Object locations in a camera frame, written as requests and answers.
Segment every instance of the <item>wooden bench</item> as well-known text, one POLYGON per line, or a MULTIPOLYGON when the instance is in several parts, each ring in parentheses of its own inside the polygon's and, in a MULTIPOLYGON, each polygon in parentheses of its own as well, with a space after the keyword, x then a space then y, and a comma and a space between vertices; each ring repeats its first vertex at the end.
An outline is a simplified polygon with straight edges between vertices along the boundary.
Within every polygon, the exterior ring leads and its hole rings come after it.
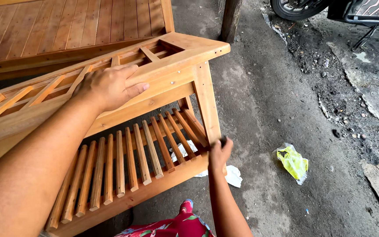
POLYGON ((210 144, 221 137, 208 60, 229 51, 228 43, 171 32, 0 90, 0 157, 69 100, 87 72, 138 64, 126 85, 148 82, 150 88, 120 108, 98 116, 86 137, 172 102, 179 104, 179 111, 159 114, 150 123, 135 124, 133 132, 130 128, 117 131, 77 151, 45 229, 56 236, 72 237, 206 170, 210 144), (196 95, 204 127, 193 114, 191 94, 196 95), (197 152, 188 149, 182 132, 193 141, 197 152), (183 144, 187 157, 182 156, 172 133, 183 144), (175 163, 165 136, 177 156, 175 163), (159 155, 152 145, 156 140, 159 155), (136 175, 134 150, 140 177, 136 175), (153 172, 149 172, 147 157, 153 172))
POLYGON ((16 2, 0 5, 0 80, 48 73, 174 31, 170 0, 16 2))

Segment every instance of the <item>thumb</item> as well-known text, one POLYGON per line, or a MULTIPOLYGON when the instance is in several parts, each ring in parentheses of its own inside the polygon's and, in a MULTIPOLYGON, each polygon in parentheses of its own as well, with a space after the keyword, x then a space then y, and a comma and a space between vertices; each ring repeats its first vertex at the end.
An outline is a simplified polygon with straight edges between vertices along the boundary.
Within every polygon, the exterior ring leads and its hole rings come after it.
POLYGON ((125 89, 127 100, 131 100, 132 98, 143 93, 145 90, 147 90, 149 88, 150 88, 149 83, 142 82, 142 83, 138 83, 138 84, 136 84, 130 88, 125 89))

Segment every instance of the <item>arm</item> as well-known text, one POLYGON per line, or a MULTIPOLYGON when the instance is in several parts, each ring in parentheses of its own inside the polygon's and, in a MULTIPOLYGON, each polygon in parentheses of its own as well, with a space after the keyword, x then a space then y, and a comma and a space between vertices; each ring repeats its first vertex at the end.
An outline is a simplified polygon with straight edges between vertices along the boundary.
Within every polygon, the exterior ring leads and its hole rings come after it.
POLYGON ((103 111, 142 93, 125 88, 137 66, 88 73, 73 97, 0 158, 0 237, 35 237, 55 202, 81 140, 103 111))
POLYGON ((220 237, 252 237, 251 230, 236 205, 223 175, 223 166, 232 152, 232 147, 233 142, 228 138, 223 148, 220 141, 217 141, 210 151, 208 180, 214 225, 217 236, 220 237))

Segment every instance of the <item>concrete floor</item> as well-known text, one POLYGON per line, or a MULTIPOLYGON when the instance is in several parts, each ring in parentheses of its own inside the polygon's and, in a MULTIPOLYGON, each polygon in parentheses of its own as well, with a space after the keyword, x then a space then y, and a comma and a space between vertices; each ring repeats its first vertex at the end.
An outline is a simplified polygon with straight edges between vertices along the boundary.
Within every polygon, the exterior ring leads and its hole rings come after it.
MULTIPOLYGON (((224 0, 173 0, 172 8, 177 32, 217 39, 224 0)), ((379 163, 379 120, 359 101, 365 98, 379 112, 379 86, 373 86, 379 84, 379 32, 356 52, 366 53, 372 62, 367 64, 348 51, 348 40, 354 43, 365 34, 363 27, 331 22, 325 12, 287 30, 291 25, 275 17, 267 2, 246 0, 237 42, 230 53, 210 61, 222 133, 234 140, 227 164, 238 167, 243 178, 241 188, 231 186, 231 191, 254 236, 379 236, 379 201, 360 165, 362 159, 379 163), (292 36, 287 46, 263 14, 292 36), (314 61, 322 56, 330 59, 329 68, 314 61), (321 78, 322 71, 335 77, 321 78), (333 116, 330 121, 318 107, 317 93, 333 116), (335 114, 340 106, 345 112, 335 114), (368 138, 353 139, 350 128, 368 138), (332 129, 347 136, 336 138, 332 129), (271 157, 283 142, 309 159, 302 186, 271 157)), ((187 198, 214 230, 204 177, 175 186, 81 236, 108 237, 131 223, 173 218, 187 198)))

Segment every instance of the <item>yellow plastic bag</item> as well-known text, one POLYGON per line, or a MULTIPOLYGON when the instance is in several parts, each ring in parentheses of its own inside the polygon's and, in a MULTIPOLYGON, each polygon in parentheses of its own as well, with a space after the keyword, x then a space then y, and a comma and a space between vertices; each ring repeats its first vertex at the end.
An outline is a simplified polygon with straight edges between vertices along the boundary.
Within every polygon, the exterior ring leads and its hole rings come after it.
POLYGON ((282 161, 283 167, 291 174, 299 185, 307 178, 308 160, 297 153, 295 147, 289 143, 283 143, 275 150, 276 156, 282 161))

